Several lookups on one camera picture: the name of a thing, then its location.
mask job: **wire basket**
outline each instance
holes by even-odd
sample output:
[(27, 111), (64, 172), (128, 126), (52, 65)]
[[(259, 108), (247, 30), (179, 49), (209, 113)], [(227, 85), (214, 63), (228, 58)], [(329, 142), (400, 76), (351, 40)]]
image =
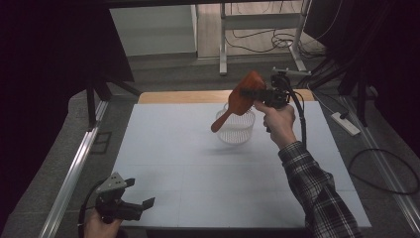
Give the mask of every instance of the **wire basket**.
[[(227, 105), (228, 103), (225, 104), (223, 110), (216, 114), (216, 119), (227, 111)], [(229, 145), (237, 146), (244, 144), (251, 139), (255, 122), (256, 114), (251, 109), (242, 116), (231, 114), (222, 128), (217, 132), (217, 136)]]

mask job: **power strip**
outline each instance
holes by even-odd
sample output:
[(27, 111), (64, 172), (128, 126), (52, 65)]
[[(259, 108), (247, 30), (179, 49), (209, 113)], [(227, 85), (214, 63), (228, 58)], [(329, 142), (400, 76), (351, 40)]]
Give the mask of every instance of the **power strip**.
[(340, 112), (336, 112), (333, 115), (331, 115), (331, 117), (334, 119), (334, 121), (336, 121), (347, 132), (349, 132), (350, 135), (355, 136), (355, 135), (358, 135), (361, 132), (355, 125), (353, 125), (353, 123), (351, 123), (346, 118), (341, 119), (340, 116), (341, 116)]

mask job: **plaid shirt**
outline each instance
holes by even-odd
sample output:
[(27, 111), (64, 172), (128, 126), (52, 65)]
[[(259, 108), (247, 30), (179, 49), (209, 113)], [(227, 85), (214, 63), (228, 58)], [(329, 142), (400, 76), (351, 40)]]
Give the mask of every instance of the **plaid shirt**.
[(288, 145), (278, 155), (313, 237), (362, 237), (355, 217), (336, 193), (333, 176), (321, 170), (301, 142)]

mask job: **white table surface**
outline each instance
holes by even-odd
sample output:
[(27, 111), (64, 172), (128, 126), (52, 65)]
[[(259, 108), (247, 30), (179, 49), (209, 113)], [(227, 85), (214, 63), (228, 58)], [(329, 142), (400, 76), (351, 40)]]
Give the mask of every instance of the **white table surface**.
[[(223, 103), (138, 104), (114, 172), (135, 178), (123, 200), (155, 205), (126, 226), (301, 228), (304, 212), (290, 191), (278, 148), (257, 115), (250, 141), (230, 146), (212, 133)], [(308, 150), (333, 174), (336, 190), (360, 227), (370, 227), (318, 102), (305, 102)], [(294, 131), (300, 139), (300, 122)]]

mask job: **human hand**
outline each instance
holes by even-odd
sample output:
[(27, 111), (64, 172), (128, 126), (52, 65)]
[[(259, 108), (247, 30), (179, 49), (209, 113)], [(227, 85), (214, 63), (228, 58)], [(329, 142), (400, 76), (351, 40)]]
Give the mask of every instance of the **human hand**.
[(297, 141), (293, 132), (295, 115), (292, 106), (286, 105), (281, 109), (275, 109), (265, 106), (260, 101), (255, 101), (254, 105), (258, 111), (265, 114), (263, 124), (271, 130), (271, 139), (279, 149)]
[(115, 238), (123, 220), (115, 219), (111, 224), (102, 221), (100, 214), (93, 209), (84, 225), (84, 238)]

